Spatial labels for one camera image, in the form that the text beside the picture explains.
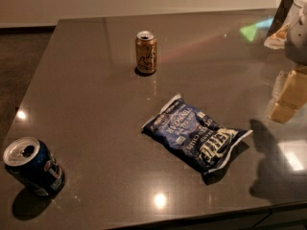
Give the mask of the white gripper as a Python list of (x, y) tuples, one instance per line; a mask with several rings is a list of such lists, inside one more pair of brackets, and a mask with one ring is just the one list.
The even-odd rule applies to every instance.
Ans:
[[(307, 18), (299, 15), (270, 35), (264, 46), (279, 50), (285, 48), (286, 57), (299, 65), (307, 65)], [(307, 68), (289, 73), (281, 71), (275, 81), (269, 101), (268, 118), (280, 124), (290, 121), (307, 103)]]

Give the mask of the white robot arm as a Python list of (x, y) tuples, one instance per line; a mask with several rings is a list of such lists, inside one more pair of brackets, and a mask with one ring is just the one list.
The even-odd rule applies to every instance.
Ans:
[(307, 0), (282, 0), (264, 45), (295, 64), (276, 77), (268, 105), (268, 118), (285, 124), (307, 103)]

